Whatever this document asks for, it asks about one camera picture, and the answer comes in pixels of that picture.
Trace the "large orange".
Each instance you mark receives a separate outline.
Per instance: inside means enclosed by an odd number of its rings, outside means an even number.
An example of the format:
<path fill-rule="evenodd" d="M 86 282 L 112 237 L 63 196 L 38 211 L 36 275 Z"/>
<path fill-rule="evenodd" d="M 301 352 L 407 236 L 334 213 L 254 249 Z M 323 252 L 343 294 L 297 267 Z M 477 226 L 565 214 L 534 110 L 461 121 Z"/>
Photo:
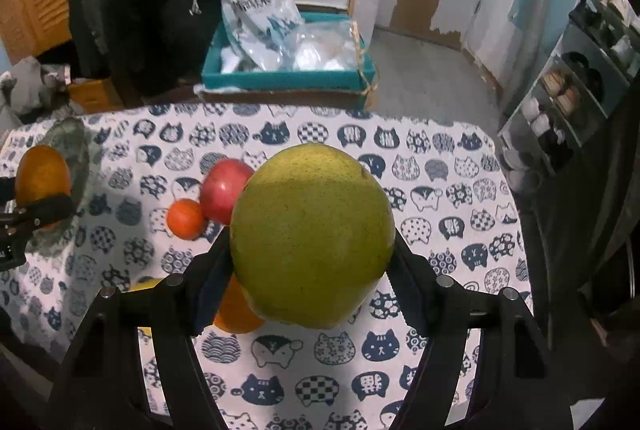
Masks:
<path fill-rule="evenodd" d="M 17 207 L 27 207 L 39 199 L 56 194 L 70 196 L 70 169 L 58 150 L 38 145 L 24 153 L 18 164 L 14 183 L 14 200 Z M 50 231 L 54 224 L 38 229 Z"/>
<path fill-rule="evenodd" d="M 214 326 L 229 334 L 248 334 L 262 327 L 265 320 L 257 316 L 243 294 L 243 289 L 232 275 L 224 296 L 218 306 L 218 311 L 214 318 Z"/>

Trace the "red apple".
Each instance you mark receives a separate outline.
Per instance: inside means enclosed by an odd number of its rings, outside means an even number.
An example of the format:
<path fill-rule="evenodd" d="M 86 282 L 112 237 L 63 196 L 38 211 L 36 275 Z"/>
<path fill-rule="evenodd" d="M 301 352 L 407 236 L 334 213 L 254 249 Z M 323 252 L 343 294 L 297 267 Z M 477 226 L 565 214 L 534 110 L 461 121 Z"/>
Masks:
<path fill-rule="evenodd" d="M 229 225 L 232 211 L 254 170 L 238 159 L 221 159 L 208 172 L 200 191 L 206 219 Z"/>

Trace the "green-yellow pear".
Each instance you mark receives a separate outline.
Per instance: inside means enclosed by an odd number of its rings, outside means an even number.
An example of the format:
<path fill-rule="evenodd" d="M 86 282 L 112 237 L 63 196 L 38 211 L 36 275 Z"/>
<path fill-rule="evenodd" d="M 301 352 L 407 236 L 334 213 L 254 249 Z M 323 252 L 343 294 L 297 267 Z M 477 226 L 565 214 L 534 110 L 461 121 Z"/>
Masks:
<path fill-rule="evenodd" d="M 331 329 L 383 276 L 395 234 L 372 174 L 342 150 L 307 144 L 280 151 L 248 180 L 233 208 L 230 247 L 254 313 Z"/>

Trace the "green glass plate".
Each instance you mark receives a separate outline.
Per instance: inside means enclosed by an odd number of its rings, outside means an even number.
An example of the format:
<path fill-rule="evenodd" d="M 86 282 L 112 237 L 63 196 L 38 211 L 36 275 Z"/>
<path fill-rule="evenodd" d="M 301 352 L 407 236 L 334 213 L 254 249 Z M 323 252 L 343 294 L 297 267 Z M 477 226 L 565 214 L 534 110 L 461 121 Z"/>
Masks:
<path fill-rule="evenodd" d="M 66 194 L 65 199 L 55 199 L 48 214 L 53 223 L 34 231 L 26 245 L 26 251 L 41 257 L 54 257 L 70 240 L 70 229 L 84 197 L 89 177 L 88 131 L 79 118 L 69 117 L 55 121 L 43 134 L 37 147 L 47 147 L 64 162 L 60 186 L 53 194 Z"/>

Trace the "grey clothes pile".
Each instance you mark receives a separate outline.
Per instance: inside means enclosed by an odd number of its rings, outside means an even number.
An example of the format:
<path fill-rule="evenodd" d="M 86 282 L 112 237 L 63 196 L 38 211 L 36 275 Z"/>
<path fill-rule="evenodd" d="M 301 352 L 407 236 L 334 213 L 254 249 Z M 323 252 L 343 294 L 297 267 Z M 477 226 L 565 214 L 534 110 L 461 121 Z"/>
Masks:
<path fill-rule="evenodd" d="M 69 64 L 40 64 L 28 56 L 1 75 L 1 130 L 13 130 L 50 115 L 70 102 Z"/>

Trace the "small mandarin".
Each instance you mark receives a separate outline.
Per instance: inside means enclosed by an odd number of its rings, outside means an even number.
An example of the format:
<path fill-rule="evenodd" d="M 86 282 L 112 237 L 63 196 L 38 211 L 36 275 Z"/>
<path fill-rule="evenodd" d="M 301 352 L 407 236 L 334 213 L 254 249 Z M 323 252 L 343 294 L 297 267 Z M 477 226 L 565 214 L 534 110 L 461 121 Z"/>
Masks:
<path fill-rule="evenodd" d="M 207 220 L 197 201 L 179 199 L 168 209 L 166 223 L 171 234 L 183 240 L 194 240 L 206 230 Z"/>

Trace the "cat pattern tablecloth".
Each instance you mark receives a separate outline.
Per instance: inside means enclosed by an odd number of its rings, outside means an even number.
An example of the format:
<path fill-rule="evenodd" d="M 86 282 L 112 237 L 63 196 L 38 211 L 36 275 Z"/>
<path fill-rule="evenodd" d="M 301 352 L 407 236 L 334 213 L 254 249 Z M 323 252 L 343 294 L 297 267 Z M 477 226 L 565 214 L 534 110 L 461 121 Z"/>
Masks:
<path fill-rule="evenodd" d="M 1 276 L 17 337 L 62 358 L 103 286 L 129 290 L 182 272 L 218 235 L 167 227 L 224 158 L 260 167 L 317 143 L 345 151 L 383 187 L 398 231 L 439 275 L 474 291 L 529 294 L 521 225 L 492 140 L 467 123 L 275 104 L 158 104 L 81 120 L 89 178 L 79 210 L 52 243 Z M 425 340 L 381 279 L 329 330 L 266 323 L 249 334 L 210 327 L 194 342 L 206 384 L 232 429 L 385 429 Z"/>

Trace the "grey shoe rack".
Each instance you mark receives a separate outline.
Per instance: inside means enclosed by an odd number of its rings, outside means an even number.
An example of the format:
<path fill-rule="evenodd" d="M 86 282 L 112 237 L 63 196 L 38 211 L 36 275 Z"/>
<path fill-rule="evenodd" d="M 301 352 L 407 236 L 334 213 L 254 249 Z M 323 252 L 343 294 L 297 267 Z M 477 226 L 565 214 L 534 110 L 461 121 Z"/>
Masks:
<path fill-rule="evenodd" d="M 514 193 L 559 174 L 603 127 L 639 73 L 639 16 L 628 0 L 577 0 L 533 82 L 499 131 Z"/>

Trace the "clear plastic bag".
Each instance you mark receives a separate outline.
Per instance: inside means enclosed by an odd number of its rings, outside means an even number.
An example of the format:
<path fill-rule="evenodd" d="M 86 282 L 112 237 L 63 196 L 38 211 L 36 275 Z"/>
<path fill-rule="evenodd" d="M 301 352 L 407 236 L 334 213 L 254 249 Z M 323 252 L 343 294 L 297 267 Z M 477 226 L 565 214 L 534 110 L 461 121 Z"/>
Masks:
<path fill-rule="evenodd" d="M 286 65 L 292 71 L 355 71 L 363 48 L 352 20 L 307 22 L 285 38 Z"/>

